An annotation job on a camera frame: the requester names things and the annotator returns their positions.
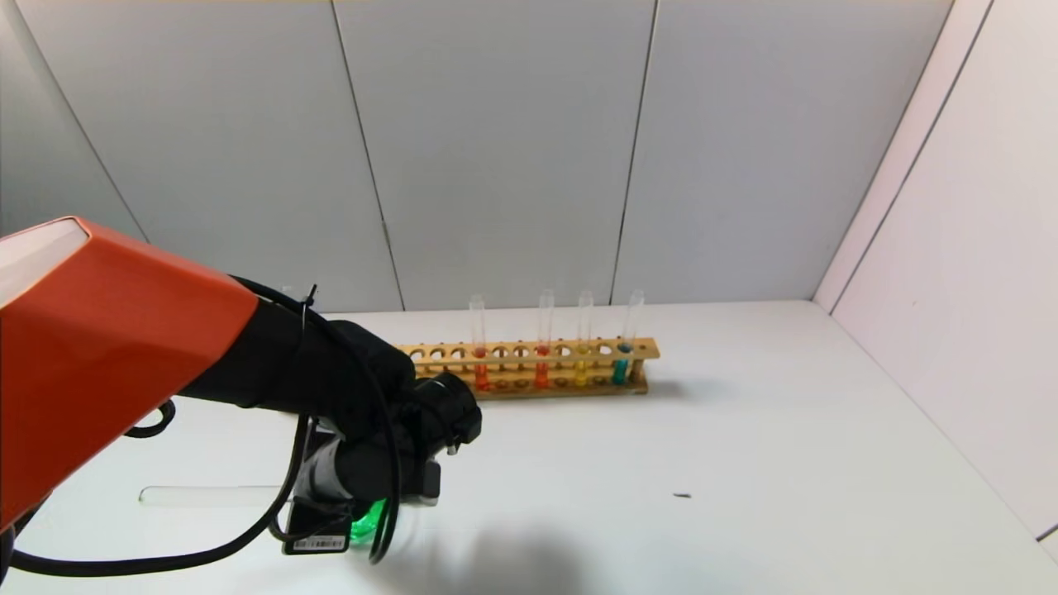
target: glass test tube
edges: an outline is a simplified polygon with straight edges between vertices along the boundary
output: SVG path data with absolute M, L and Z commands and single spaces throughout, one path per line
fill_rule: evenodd
M 591 291 L 581 291 L 581 299 L 578 302 L 580 321 L 577 323 L 577 355 L 586 356 L 591 353 L 588 341 L 591 340 L 591 306 L 595 300 Z M 573 363 L 573 384 L 584 386 L 588 383 L 588 362 L 579 361 Z
M 639 313 L 643 309 L 643 291 L 637 289 L 632 292 L 628 299 L 628 309 L 624 314 L 624 330 L 621 332 L 621 342 L 617 348 L 622 354 L 631 354 L 635 348 L 636 331 L 639 329 Z M 614 362 L 614 384 L 624 384 L 628 369 L 628 360 L 617 360 Z
M 540 314 L 536 321 L 536 355 L 546 356 L 551 353 L 551 318 L 554 314 L 554 292 L 545 289 L 540 296 Z M 537 389 L 547 389 L 547 362 L 536 363 Z
M 489 350 L 485 346 L 485 299 L 479 294 L 470 299 L 470 318 L 474 357 L 484 358 L 489 355 Z M 478 391 L 489 390 L 489 366 L 484 363 L 474 365 L 474 387 Z

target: wooden test tube rack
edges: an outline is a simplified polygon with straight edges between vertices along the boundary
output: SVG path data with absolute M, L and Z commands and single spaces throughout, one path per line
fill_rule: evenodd
M 661 353 L 651 338 L 635 339 L 630 353 L 617 348 L 621 342 L 620 338 L 595 339 L 588 341 L 587 354 L 578 354 L 574 341 L 559 339 L 551 342 L 550 355 L 537 356 L 535 343 L 500 341 L 486 343 L 488 355 L 484 358 L 475 358 L 473 345 L 466 343 L 422 343 L 397 345 L 397 348 L 412 357 L 419 377 L 451 372 L 474 391 L 478 400 L 644 395 L 649 386 L 643 361 L 657 359 Z M 614 366 L 620 360 L 628 360 L 627 375 L 623 384 L 615 384 Z M 583 386 L 576 383 L 574 364 L 580 361 L 587 366 L 587 384 Z M 534 383 L 536 364 L 541 362 L 548 364 L 546 389 Z M 475 389 L 475 365 L 488 366 L 489 390 Z

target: blue liquid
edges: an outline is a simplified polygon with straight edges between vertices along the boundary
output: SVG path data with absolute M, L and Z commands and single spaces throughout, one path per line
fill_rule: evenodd
M 617 348 L 622 354 L 632 353 L 632 345 L 630 345 L 628 343 L 621 343 L 620 345 L 617 346 Z M 612 378 L 610 381 L 614 384 L 624 384 L 624 379 L 627 375 L 627 372 L 628 372 L 628 360 L 617 360 L 616 362 L 614 362 L 614 378 Z

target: wall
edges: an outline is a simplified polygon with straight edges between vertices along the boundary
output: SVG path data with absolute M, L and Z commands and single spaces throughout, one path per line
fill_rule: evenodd
M 1058 3 L 996 2 L 835 318 L 1036 535 L 1058 523 Z
M 19 2 L 151 242 L 304 295 L 400 309 L 326 2 Z
M 952 3 L 929 62 L 900 119 L 900 126 L 893 134 L 867 196 L 813 298 L 824 310 L 834 310 L 875 232 L 889 213 L 927 136 L 933 129 L 933 123 L 948 98 L 991 3 L 992 0 L 959 0 Z
M 144 237 L 15 0 L 0 0 L 0 235 L 71 214 Z
M 948 0 L 662 0 L 615 300 L 807 300 Z
M 949 4 L 18 0 L 110 186 L 55 211 L 329 311 L 808 298 Z

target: label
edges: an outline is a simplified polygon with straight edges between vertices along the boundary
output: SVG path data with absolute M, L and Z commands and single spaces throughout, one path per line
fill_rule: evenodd
M 341 535 L 318 535 L 294 542 L 295 552 L 342 552 L 346 538 Z

